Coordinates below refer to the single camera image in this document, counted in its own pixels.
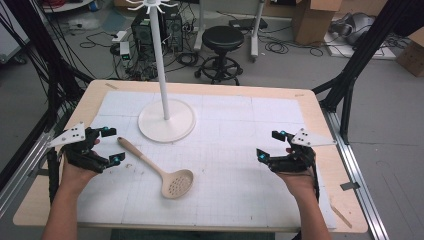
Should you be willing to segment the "small cardboard box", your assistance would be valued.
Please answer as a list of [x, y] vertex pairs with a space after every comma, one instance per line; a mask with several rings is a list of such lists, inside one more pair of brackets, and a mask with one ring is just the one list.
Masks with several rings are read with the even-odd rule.
[[411, 42], [396, 62], [415, 77], [424, 77], [424, 26], [409, 36]]

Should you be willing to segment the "aluminium rail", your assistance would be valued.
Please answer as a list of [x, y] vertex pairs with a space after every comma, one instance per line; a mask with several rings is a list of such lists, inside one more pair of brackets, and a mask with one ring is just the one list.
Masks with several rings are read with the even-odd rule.
[[52, 139], [52, 133], [42, 132], [38, 138], [29, 144], [29, 148], [23, 151], [21, 162], [18, 164], [17, 169], [0, 191], [0, 219], [13, 204], [16, 196], [32, 173], [37, 172], [36, 166], [49, 150], [48, 144]]
[[337, 148], [341, 156], [342, 163], [346, 169], [349, 184], [351, 185], [351, 189], [355, 192], [372, 238], [374, 240], [390, 240], [354, 155], [353, 149], [350, 144], [344, 140], [340, 133], [341, 121], [339, 120], [339, 117], [336, 113], [331, 113], [326, 110], [323, 111], [323, 115], [333, 138], [337, 142]]

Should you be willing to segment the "thin wooden stick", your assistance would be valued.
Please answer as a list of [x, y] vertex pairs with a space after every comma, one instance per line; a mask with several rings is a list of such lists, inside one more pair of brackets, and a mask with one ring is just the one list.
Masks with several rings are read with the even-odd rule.
[[332, 204], [330, 204], [330, 207], [332, 209], [332, 211], [342, 220], [342, 222], [348, 227], [348, 228], [352, 228], [352, 224], [349, 222], [349, 220]]

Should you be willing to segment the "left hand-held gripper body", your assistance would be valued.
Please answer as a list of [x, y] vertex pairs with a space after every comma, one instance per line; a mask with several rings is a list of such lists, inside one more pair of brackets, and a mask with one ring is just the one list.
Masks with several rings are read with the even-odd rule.
[[101, 128], [85, 127], [83, 122], [79, 122], [51, 140], [48, 147], [61, 146], [61, 151], [70, 164], [102, 173], [108, 167], [109, 159], [97, 155], [92, 150], [95, 141], [101, 137]]

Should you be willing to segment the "black flat device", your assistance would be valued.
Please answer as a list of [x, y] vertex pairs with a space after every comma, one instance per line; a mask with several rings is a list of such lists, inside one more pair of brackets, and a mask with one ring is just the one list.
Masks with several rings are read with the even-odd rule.
[[[255, 25], [256, 25], [256, 19], [255, 18], [249, 18], [249, 19], [230, 20], [229, 25], [231, 27], [237, 28], [239, 30], [253, 30]], [[265, 20], [260, 19], [259, 28], [265, 29], [267, 27], [268, 27], [268, 23]]]

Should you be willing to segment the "black metal frame stand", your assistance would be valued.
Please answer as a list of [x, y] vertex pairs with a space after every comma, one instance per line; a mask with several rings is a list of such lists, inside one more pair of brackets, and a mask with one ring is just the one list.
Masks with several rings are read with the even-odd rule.
[[343, 70], [332, 80], [312, 89], [315, 94], [328, 90], [326, 97], [319, 101], [327, 112], [335, 113], [338, 104], [343, 102], [339, 134], [345, 144], [349, 143], [353, 90], [359, 75], [390, 33], [409, 36], [423, 26], [424, 0], [387, 0]]
[[47, 30], [48, 18], [42, 19], [44, 12], [39, 8], [38, 0], [0, 0], [0, 9], [5, 11], [0, 13], [0, 26], [29, 57], [41, 83], [47, 85], [47, 110], [0, 172], [2, 191], [11, 184], [38, 138], [56, 125], [59, 109], [67, 103], [75, 106], [81, 99], [84, 89], [78, 79], [90, 83], [94, 78], [62, 56]]

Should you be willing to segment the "person's dark trousers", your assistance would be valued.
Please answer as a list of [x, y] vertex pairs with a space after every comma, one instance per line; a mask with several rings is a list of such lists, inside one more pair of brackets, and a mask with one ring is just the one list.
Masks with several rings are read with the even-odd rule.
[[110, 240], [275, 240], [266, 232], [210, 232], [114, 229]]

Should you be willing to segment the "white hook rack stand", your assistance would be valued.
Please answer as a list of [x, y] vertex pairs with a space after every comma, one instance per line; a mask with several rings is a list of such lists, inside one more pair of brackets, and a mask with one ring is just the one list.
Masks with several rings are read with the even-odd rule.
[[179, 141], [193, 131], [196, 116], [189, 104], [168, 97], [158, 13], [163, 13], [162, 6], [171, 8], [175, 4], [170, 4], [170, 0], [126, 1], [133, 4], [131, 11], [145, 8], [149, 15], [160, 90], [160, 101], [149, 103], [142, 109], [138, 118], [139, 129], [145, 137], [155, 142]]

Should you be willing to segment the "white stand leg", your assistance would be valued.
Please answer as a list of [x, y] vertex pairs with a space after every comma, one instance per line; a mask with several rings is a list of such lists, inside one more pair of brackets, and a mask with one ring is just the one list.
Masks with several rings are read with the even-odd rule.
[[256, 15], [254, 17], [253, 30], [251, 32], [250, 59], [252, 62], [255, 62], [259, 56], [258, 32], [260, 28], [260, 22], [261, 22], [264, 5], [265, 5], [265, 0], [258, 0], [258, 8], [257, 8]]
[[193, 45], [193, 50], [198, 52], [201, 50], [202, 47], [202, 36], [205, 31], [205, 24], [204, 24], [204, 1], [205, 0], [199, 0], [199, 22], [198, 22], [198, 31], [196, 35], [196, 39]]

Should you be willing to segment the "black computer tower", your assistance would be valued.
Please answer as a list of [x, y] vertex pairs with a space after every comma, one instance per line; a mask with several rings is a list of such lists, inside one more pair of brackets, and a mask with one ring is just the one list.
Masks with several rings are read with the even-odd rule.
[[[176, 8], [157, 13], [161, 41], [167, 50], [181, 52], [183, 49], [182, 18]], [[133, 39], [140, 57], [153, 58], [154, 44], [149, 15], [142, 11], [131, 24]]]

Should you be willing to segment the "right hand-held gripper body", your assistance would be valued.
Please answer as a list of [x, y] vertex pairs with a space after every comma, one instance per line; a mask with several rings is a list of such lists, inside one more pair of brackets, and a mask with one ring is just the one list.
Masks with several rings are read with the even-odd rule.
[[290, 145], [290, 152], [286, 156], [269, 157], [269, 163], [266, 165], [272, 172], [298, 173], [309, 167], [315, 167], [313, 148], [337, 144], [332, 138], [313, 133], [304, 128], [293, 135], [291, 142], [287, 142]]

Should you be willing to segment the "wooden slotted spoon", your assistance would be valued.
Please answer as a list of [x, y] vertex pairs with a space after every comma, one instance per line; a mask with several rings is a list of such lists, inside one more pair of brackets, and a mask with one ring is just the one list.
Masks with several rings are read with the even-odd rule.
[[194, 174], [192, 171], [182, 169], [171, 173], [165, 172], [127, 139], [118, 137], [117, 141], [123, 148], [145, 162], [160, 175], [162, 179], [161, 193], [165, 198], [177, 199], [185, 195], [191, 189], [194, 183]]

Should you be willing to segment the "white box with green display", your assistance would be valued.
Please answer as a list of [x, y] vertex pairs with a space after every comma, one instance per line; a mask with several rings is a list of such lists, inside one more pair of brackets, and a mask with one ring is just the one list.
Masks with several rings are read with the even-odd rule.
[[123, 61], [131, 60], [130, 44], [128, 41], [123, 41], [119, 43], [119, 51], [120, 57]]

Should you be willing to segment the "white grid mat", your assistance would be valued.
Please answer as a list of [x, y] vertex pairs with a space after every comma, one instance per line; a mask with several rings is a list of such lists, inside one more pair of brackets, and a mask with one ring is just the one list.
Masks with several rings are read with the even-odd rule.
[[141, 110], [158, 102], [156, 93], [110, 91], [92, 122], [109, 126], [165, 171], [189, 169], [194, 182], [178, 199], [161, 193], [161, 178], [127, 154], [118, 166], [92, 179], [78, 200], [84, 224], [162, 228], [296, 229], [296, 202], [282, 180], [260, 163], [256, 152], [285, 153], [272, 131], [303, 128], [295, 100], [182, 94], [196, 113], [194, 130], [175, 143], [160, 144], [142, 135]]

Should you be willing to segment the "person's left hand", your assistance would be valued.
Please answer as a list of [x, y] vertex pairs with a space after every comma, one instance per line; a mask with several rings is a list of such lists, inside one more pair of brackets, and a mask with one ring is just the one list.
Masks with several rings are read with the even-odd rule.
[[67, 196], [78, 197], [97, 173], [91, 170], [74, 166], [65, 160], [59, 192]]

